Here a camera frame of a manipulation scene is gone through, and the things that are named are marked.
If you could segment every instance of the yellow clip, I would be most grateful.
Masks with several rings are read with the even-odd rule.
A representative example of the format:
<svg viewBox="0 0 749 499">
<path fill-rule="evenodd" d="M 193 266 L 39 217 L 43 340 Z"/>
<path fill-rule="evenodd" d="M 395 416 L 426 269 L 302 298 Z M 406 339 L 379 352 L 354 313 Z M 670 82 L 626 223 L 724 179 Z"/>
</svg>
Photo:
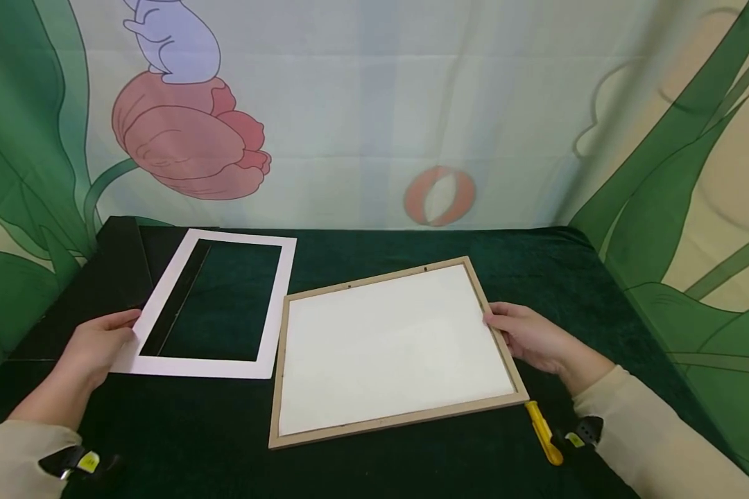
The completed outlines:
<svg viewBox="0 0 749 499">
<path fill-rule="evenodd" d="M 89 452 L 86 456 L 80 458 L 80 461 L 77 462 L 77 467 L 91 474 L 97 469 L 97 464 L 100 464 L 100 456 L 95 452 Z"/>
<path fill-rule="evenodd" d="M 544 450 L 544 454 L 546 454 L 547 461 L 554 464 L 554 466 L 560 466 L 563 464 L 563 454 L 560 453 L 558 447 L 552 445 L 552 430 L 549 430 L 546 419 L 541 415 L 537 401 L 528 401 L 528 403 L 525 403 L 525 408 L 527 408 L 527 412 L 529 413 L 529 419 L 533 420 L 533 429 L 538 436 L 538 441 L 541 442 L 541 447 Z"/>
<path fill-rule="evenodd" d="M 580 438 L 579 435 L 577 435 L 575 432 L 568 432 L 566 434 L 565 439 L 572 442 L 572 445 L 574 445 L 577 448 L 585 447 L 585 442 L 583 441 L 583 438 Z"/>
</svg>

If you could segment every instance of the wooden picture frame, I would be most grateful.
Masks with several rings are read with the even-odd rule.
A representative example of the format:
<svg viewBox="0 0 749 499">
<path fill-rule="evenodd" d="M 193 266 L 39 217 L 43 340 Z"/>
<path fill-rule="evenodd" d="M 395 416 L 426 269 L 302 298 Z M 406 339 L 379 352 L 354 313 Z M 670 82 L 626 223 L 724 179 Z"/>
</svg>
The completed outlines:
<svg viewBox="0 0 749 499">
<path fill-rule="evenodd" d="M 521 404 L 529 400 L 527 389 L 522 382 L 522 377 L 519 375 L 519 372 L 516 369 L 516 364 L 515 362 L 513 362 L 513 357 L 510 355 L 510 350 L 505 343 L 505 338 L 502 337 L 502 334 L 499 331 L 490 327 L 489 329 L 497 346 L 497 351 L 499 351 L 499 354 L 502 358 L 502 363 L 505 364 L 505 369 L 510 377 L 510 381 L 513 384 L 513 387 L 516 389 L 515 393 L 500 395 L 489 399 L 468 401 L 467 403 L 447 405 L 443 408 L 418 410 L 406 414 L 379 417 L 379 419 L 370 419 L 367 421 L 359 421 L 341 426 L 332 426 L 328 428 L 320 428 L 317 430 L 297 432 L 297 434 L 292 435 L 280 436 L 279 421 L 281 400 L 283 396 L 284 366 L 286 360 L 286 332 L 287 329 L 289 329 L 289 304 L 291 303 L 291 301 L 310 298 L 311 296 L 322 295 L 326 293 L 333 293 L 334 291 L 339 290 L 358 288 L 368 284 L 379 283 L 391 279 L 399 279 L 401 277 L 407 277 L 408 275 L 421 274 L 423 272 L 434 271 L 440 268 L 453 267 L 455 265 L 463 265 L 466 274 L 468 274 L 472 288 L 474 289 L 474 294 L 476 295 L 476 298 L 478 298 L 481 309 L 483 309 L 484 311 L 489 310 L 490 308 L 488 305 L 488 300 L 485 298 L 483 288 L 480 286 L 480 281 L 478 280 L 478 278 L 476 278 L 474 267 L 472 267 L 472 263 L 469 260 L 468 256 L 461 256 L 459 258 L 449 259 L 448 261 L 429 263 L 427 265 L 423 265 L 422 267 L 409 268 L 399 272 L 376 275 L 375 277 L 358 279 L 350 281 L 348 283 L 340 283 L 333 286 L 328 286 L 326 288 L 319 288 L 315 290 L 308 290 L 302 293 L 296 293 L 294 295 L 287 295 L 284 299 L 283 319 L 280 322 L 280 339 L 277 351 L 277 366 L 275 368 L 275 394 L 273 397 L 273 415 L 271 415 L 269 431 L 269 448 L 296 446 L 310 441 L 327 440 L 329 438 L 342 437 L 344 435 L 359 434 L 360 432 L 381 430 L 383 428 L 391 426 L 402 426 L 420 421 L 431 421 L 434 419 L 442 419 L 443 417 L 470 414 L 481 410 L 505 408 L 508 405 Z"/>
</svg>

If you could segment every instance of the black clip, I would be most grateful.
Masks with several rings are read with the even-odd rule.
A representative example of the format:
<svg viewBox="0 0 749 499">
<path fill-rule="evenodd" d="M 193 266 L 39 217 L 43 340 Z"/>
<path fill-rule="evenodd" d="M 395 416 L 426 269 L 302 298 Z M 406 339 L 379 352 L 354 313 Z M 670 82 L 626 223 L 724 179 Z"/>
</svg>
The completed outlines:
<svg viewBox="0 0 749 499">
<path fill-rule="evenodd" d="M 39 460 L 39 467 L 60 480 L 69 478 L 87 478 L 102 481 L 107 476 L 117 474 L 122 465 L 122 458 L 113 455 L 102 458 L 84 446 L 66 447 Z"/>
<path fill-rule="evenodd" d="M 576 456 L 581 453 L 596 450 L 602 435 L 602 426 L 605 422 L 598 416 L 586 416 L 578 422 L 573 431 L 553 431 L 552 443 L 558 447 L 564 455 Z"/>
</svg>

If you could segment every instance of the pink tulip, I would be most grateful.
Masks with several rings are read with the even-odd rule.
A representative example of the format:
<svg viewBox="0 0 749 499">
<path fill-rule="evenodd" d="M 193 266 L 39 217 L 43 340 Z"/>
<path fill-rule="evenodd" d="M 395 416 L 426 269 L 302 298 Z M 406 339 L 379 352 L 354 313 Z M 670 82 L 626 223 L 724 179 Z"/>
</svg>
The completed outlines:
<svg viewBox="0 0 749 499">
<path fill-rule="evenodd" d="M 133 78 L 114 104 L 117 142 L 161 184 L 201 200 L 253 194 L 269 173 L 264 125 L 234 110 L 220 78 L 168 85 L 160 74 Z"/>
</svg>

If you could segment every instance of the green stem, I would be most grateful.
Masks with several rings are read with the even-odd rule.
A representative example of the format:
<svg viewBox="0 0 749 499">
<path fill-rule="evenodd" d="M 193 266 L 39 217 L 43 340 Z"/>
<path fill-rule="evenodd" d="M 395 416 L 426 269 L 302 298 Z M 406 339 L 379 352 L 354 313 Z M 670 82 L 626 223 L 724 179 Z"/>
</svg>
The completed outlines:
<svg viewBox="0 0 749 499">
<path fill-rule="evenodd" d="M 89 234 L 89 240 L 94 240 L 97 235 L 94 222 L 97 200 L 100 199 L 103 191 L 108 187 L 108 185 L 111 185 L 114 180 L 136 168 L 139 168 L 139 165 L 137 165 L 133 159 L 128 158 L 125 161 L 120 161 L 111 168 L 105 170 L 105 172 L 102 172 L 100 177 L 97 177 L 97 180 L 92 184 L 92 187 L 89 188 L 89 193 L 86 193 L 86 198 L 83 202 L 83 212 L 86 217 L 86 232 Z"/>
<path fill-rule="evenodd" d="M 695 300 L 705 298 L 747 267 L 749 267 L 749 242 L 692 284 L 685 290 L 685 294 Z"/>
<path fill-rule="evenodd" d="M 718 108 L 716 108 L 715 113 L 713 116 L 711 116 L 710 121 L 707 122 L 707 126 L 705 126 L 704 130 L 709 130 L 713 125 L 716 125 L 716 123 L 721 120 L 723 116 L 729 112 L 729 110 L 732 109 L 732 106 L 735 105 L 735 103 L 738 101 L 738 99 L 741 98 L 743 93 L 749 88 L 749 67 L 746 69 L 746 71 L 743 72 L 743 75 L 741 75 L 740 78 L 738 78 L 738 83 L 733 86 L 728 92 L 725 98 L 721 101 L 721 104 Z"/>
</svg>

